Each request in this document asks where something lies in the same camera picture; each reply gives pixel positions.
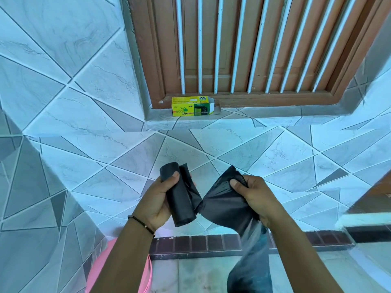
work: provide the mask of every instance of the black garbage bag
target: black garbage bag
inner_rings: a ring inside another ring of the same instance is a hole
[[[175,171],[180,173],[179,182],[166,193],[175,226],[190,223],[200,213],[217,225],[232,228],[241,237],[243,256],[228,276],[227,291],[272,292],[267,229],[257,213],[229,184],[231,179],[236,179],[247,186],[244,177],[230,166],[202,198],[187,164],[168,163],[160,168],[160,176],[165,181]]]

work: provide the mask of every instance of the pink bucket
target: pink bucket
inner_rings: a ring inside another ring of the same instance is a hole
[[[102,270],[102,267],[111,252],[111,249],[114,247],[116,240],[117,239],[112,239],[107,243],[107,248],[102,253],[100,253],[99,257],[95,260],[94,264],[92,265],[90,273],[88,274],[88,278],[87,278],[86,293],[90,293],[90,290],[92,289],[92,286],[95,284],[95,281],[98,278],[100,271]],[[148,255],[144,267],[143,276],[141,277],[140,287],[138,288],[138,293],[150,293],[151,284],[152,284],[152,263]]]

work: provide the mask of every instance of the hand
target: hand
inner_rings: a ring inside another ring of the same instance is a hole
[[[286,213],[284,207],[261,177],[248,175],[243,175],[243,177],[249,188],[234,179],[230,181],[230,185],[246,199],[249,206],[259,215],[263,225],[271,228],[273,222],[281,214]]]
[[[170,218],[171,213],[166,200],[166,192],[179,181],[179,173],[162,182],[157,178],[145,192],[133,215],[143,221],[149,228],[156,231]]]

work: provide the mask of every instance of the right hand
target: right hand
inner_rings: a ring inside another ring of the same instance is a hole
[[[230,185],[246,199],[249,206],[259,215],[263,225],[271,228],[281,215],[286,214],[284,207],[261,177],[248,175],[243,177],[248,188],[234,179],[230,181]]]

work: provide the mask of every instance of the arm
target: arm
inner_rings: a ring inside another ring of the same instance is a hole
[[[314,247],[261,177],[244,176],[249,188],[236,180],[231,186],[270,228],[294,292],[343,293]]]
[[[171,215],[165,194],[178,180],[178,172],[164,182],[159,177],[144,194],[133,215],[156,231]],[[129,219],[91,293],[137,293],[152,239],[152,234],[146,228],[136,220]]]

